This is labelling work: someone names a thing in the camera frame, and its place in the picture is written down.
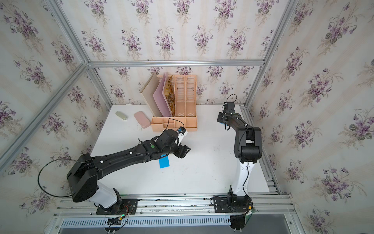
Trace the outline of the blue square paper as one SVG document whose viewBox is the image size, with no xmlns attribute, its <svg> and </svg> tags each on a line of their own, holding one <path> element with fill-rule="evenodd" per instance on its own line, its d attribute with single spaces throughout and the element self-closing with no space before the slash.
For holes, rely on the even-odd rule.
<svg viewBox="0 0 374 234">
<path fill-rule="evenodd" d="M 169 158 L 168 158 L 168 155 L 163 155 L 160 159 L 159 159 L 159 167 L 160 169 L 163 169 L 163 168 L 167 168 L 169 167 L 170 164 L 169 164 Z"/>
</svg>

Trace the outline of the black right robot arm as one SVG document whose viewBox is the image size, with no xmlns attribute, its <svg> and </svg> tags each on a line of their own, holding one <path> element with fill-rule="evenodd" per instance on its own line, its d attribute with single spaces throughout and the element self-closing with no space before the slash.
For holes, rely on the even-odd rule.
<svg viewBox="0 0 374 234">
<path fill-rule="evenodd" d="M 217 121 L 224 125 L 226 131 L 231 129 L 235 131 L 234 156 L 239 162 L 239 168 L 231 192 L 246 196 L 251 172 L 263 154 L 261 129 L 251 126 L 239 113 L 236 113 L 235 101 L 224 102 Z"/>
</svg>

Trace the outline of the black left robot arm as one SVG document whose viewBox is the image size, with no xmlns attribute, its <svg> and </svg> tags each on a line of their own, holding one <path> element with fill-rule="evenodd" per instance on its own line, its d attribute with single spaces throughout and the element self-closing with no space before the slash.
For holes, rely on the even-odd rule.
<svg viewBox="0 0 374 234">
<path fill-rule="evenodd" d="M 187 134 L 184 126 L 176 130 L 166 128 L 162 134 L 150 140 L 140 140 L 136 146 L 127 150 L 96 157 L 89 153 L 81 155 L 67 174 L 70 197 L 75 203 L 90 200 L 105 209 L 112 207 L 120 201 L 120 195 L 116 189 L 100 185 L 99 180 L 123 168 L 162 160 L 170 154 L 183 159 L 191 150 L 182 145 Z"/>
</svg>

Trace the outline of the pink pencil case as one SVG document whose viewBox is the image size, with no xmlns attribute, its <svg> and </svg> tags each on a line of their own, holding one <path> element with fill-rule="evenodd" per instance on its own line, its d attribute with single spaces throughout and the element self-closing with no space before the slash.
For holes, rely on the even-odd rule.
<svg viewBox="0 0 374 234">
<path fill-rule="evenodd" d="M 151 126 L 151 122 L 148 117 L 144 114 L 143 111 L 138 111 L 134 114 L 134 118 L 138 122 L 138 124 L 143 128 L 146 129 Z"/>
</svg>

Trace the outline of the patterned yellow book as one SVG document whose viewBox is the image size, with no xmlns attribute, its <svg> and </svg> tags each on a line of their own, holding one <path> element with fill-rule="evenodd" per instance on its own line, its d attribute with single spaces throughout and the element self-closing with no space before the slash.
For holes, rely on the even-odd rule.
<svg viewBox="0 0 374 234">
<path fill-rule="evenodd" d="M 174 117 L 175 114 L 175 92 L 174 92 L 174 79 L 173 76 L 168 76 L 164 87 L 164 95 L 168 104 L 170 114 Z"/>
</svg>

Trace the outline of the pink folder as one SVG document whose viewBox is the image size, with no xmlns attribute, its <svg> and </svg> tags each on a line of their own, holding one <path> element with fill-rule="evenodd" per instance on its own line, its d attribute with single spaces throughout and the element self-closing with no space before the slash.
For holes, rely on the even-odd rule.
<svg viewBox="0 0 374 234">
<path fill-rule="evenodd" d="M 164 94 L 164 88 L 166 87 L 167 79 L 168 79 L 168 74 L 165 73 L 153 94 L 153 98 L 157 105 L 157 108 L 163 117 L 172 116 L 172 112 L 169 108 L 167 98 Z"/>
</svg>

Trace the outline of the peach plastic file organizer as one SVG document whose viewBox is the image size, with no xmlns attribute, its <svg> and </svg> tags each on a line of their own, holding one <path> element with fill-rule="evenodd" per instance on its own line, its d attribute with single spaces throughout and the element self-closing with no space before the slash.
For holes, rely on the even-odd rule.
<svg viewBox="0 0 374 234">
<path fill-rule="evenodd" d="M 152 130 L 161 132 L 164 129 L 173 129 L 183 126 L 187 131 L 197 131 L 197 76 L 196 75 L 168 75 L 173 76 L 175 92 L 174 117 L 153 117 Z"/>
</svg>

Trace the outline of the grey green eraser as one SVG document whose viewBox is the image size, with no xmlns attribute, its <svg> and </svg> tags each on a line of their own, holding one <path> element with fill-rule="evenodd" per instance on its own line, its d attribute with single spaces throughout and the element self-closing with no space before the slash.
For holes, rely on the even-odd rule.
<svg viewBox="0 0 374 234">
<path fill-rule="evenodd" d="M 120 119 L 122 119 L 123 121 L 127 121 L 128 120 L 128 116 L 120 111 L 117 111 L 116 112 L 116 116 L 119 117 Z"/>
</svg>

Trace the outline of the beige folder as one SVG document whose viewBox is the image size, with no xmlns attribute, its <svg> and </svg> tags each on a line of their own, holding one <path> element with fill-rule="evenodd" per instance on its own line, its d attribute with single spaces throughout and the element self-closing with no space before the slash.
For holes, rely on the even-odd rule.
<svg viewBox="0 0 374 234">
<path fill-rule="evenodd" d="M 142 97 L 145 100 L 146 105 L 149 107 L 153 117 L 155 118 L 163 116 L 153 97 L 158 86 L 158 76 L 156 74 L 152 74 L 148 81 L 145 83 L 143 89 L 140 91 Z"/>
</svg>

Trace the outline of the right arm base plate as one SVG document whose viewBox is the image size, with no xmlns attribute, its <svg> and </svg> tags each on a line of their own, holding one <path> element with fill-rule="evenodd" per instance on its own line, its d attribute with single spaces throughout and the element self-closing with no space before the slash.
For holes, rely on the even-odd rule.
<svg viewBox="0 0 374 234">
<path fill-rule="evenodd" d="M 245 213 L 254 208 L 253 202 L 249 196 L 234 196 L 232 198 L 222 198 L 214 196 L 210 203 L 215 213 Z"/>
</svg>

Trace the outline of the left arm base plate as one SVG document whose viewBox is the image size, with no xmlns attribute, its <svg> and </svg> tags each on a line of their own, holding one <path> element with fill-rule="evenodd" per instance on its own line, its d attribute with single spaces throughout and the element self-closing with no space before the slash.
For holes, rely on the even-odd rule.
<svg viewBox="0 0 374 234">
<path fill-rule="evenodd" d="M 104 209 L 98 206 L 96 215 L 134 215 L 138 205 L 138 199 L 122 199 L 121 202 L 115 203 L 112 207 Z"/>
</svg>

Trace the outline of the aluminium mounting rail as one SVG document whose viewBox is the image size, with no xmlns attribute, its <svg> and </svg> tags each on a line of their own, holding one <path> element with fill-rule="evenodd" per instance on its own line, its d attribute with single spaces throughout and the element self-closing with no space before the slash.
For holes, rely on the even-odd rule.
<svg viewBox="0 0 374 234">
<path fill-rule="evenodd" d="M 138 200 L 134 208 L 125 209 L 132 212 L 130 217 L 216 215 L 212 197 L 212 194 L 124 196 L 125 199 Z M 253 201 L 256 215 L 296 213 L 288 195 L 250 194 L 249 197 Z M 92 202 L 74 203 L 71 199 L 62 199 L 57 203 L 52 217 L 95 217 L 96 211 Z"/>
</svg>

